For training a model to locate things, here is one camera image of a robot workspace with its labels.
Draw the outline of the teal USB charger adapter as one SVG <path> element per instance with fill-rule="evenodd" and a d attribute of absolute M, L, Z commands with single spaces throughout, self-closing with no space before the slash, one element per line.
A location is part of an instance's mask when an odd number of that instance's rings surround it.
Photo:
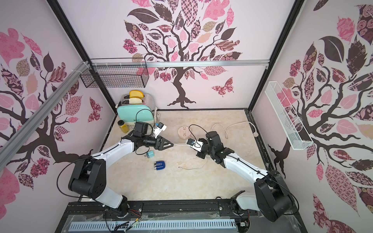
<path fill-rule="evenodd" d="M 154 152 L 151 150 L 151 151 L 148 151 L 145 153 L 145 157 L 147 158 L 153 158 L 154 157 Z"/>

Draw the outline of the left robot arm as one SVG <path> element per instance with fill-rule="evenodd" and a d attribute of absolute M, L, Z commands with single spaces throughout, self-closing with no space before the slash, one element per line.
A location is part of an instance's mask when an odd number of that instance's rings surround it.
<path fill-rule="evenodd" d="M 156 123 L 152 133 L 147 135 L 148 124 L 136 122 L 134 129 L 117 144 L 90 157 L 74 161 L 75 167 L 68 189 L 103 204 L 118 217 L 125 217 L 129 212 L 127 198 L 107 186 L 107 170 L 118 160 L 142 146 L 153 147 L 156 150 L 173 147 L 173 143 L 159 135 L 166 128 L 163 123 Z"/>

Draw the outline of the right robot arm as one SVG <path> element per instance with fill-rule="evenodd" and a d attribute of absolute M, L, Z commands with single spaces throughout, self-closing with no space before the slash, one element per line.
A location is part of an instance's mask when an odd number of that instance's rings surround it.
<path fill-rule="evenodd" d="M 240 209 L 259 211 L 271 222 L 287 215 L 292 208 L 299 211 L 298 200 L 279 172 L 263 170 L 245 161 L 223 145 L 216 131 L 208 132 L 206 138 L 190 138 L 187 145 L 197 151 L 198 157 L 204 159 L 209 155 L 216 164 L 235 172 L 254 186 L 255 194 L 243 191 L 234 198 Z"/>

